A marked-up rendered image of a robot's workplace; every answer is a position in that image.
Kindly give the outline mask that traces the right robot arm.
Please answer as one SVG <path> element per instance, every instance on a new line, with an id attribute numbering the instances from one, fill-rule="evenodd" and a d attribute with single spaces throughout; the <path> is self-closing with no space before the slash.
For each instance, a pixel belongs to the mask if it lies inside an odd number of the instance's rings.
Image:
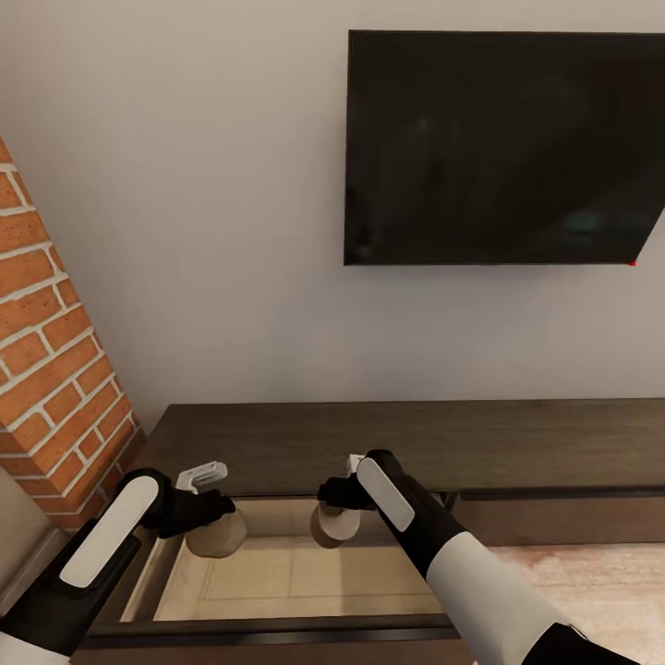
<path id="1" fill-rule="evenodd" d="M 520 579 L 388 452 L 350 454 L 318 500 L 378 511 L 468 644 L 476 665 L 642 665 L 607 648 Z"/>

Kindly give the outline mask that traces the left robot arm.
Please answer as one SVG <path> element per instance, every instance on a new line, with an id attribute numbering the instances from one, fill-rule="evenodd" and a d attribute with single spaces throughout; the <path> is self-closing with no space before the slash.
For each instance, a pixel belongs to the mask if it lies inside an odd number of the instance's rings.
<path id="1" fill-rule="evenodd" d="M 157 468 L 125 473 L 103 515 L 86 520 L 0 619 L 0 665 L 68 665 L 141 547 L 137 526 L 169 538 L 235 513 L 220 490 L 197 491 L 227 474 L 213 461 L 182 472 L 174 488 Z"/>

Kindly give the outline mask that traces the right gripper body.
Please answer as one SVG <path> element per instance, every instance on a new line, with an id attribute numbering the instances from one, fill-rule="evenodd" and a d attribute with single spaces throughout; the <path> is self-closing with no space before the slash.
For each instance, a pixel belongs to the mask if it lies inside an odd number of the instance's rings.
<path id="1" fill-rule="evenodd" d="M 353 499 L 353 491 L 349 488 L 351 476 L 348 478 L 329 478 L 327 481 L 326 505 L 352 510 L 363 509 L 363 511 L 378 511 L 378 506 L 373 502 L 369 504 L 360 504 Z M 351 486 L 351 485 L 350 485 Z"/>

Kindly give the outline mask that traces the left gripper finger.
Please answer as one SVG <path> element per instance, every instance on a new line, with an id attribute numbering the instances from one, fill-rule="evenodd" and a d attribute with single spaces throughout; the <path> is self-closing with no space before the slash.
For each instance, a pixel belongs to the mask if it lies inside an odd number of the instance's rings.
<path id="1" fill-rule="evenodd" d="M 233 514 L 236 512 L 236 506 L 230 500 L 229 496 L 221 496 L 221 511 L 222 511 L 222 516 L 224 514 Z"/>

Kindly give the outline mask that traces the pillar candle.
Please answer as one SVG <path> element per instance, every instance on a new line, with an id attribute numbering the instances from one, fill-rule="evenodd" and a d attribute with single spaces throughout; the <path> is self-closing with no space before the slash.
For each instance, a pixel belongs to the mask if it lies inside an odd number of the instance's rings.
<path id="1" fill-rule="evenodd" d="M 320 501 L 310 519 L 310 532 L 319 546 L 325 549 L 339 548 L 359 529 L 359 510 L 326 505 Z"/>
<path id="2" fill-rule="evenodd" d="M 195 527 L 185 533 L 190 552 L 204 559 L 225 559 L 234 555 L 245 541 L 247 519 L 236 507 L 233 514 L 224 514 L 206 526 Z"/>

